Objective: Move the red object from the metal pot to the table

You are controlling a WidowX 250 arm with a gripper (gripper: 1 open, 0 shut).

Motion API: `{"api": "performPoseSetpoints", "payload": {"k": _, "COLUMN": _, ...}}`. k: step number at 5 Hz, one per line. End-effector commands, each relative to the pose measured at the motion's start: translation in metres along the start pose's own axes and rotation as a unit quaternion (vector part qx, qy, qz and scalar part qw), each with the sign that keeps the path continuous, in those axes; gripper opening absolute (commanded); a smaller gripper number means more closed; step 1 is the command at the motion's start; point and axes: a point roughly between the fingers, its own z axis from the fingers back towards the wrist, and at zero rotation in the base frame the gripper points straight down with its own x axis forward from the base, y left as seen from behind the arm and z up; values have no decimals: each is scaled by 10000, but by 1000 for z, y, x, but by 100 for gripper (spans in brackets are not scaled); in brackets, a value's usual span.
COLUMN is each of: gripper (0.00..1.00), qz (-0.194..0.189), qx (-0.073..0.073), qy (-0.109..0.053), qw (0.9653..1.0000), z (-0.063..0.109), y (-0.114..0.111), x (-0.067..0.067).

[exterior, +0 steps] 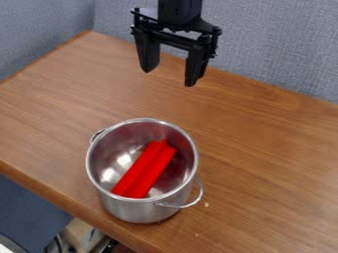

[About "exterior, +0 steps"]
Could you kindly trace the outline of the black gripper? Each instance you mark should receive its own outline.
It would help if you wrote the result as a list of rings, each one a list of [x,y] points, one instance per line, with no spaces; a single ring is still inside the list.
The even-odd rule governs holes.
[[[215,56],[221,29],[201,19],[201,4],[203,0],[157,0],[156,8],[134,7],[130,13],[134,22],[148,20],[172,32],[196,32],[211,36],[211,56]],[[150,33],[137,28],[133,29],[133,37],[140,67],[148,73],[160,63],[160,42]],[[187,87],[193,86],[203,77],[207,63],[207,49],[199,45],[192,47],[185,59],[184,85]]]

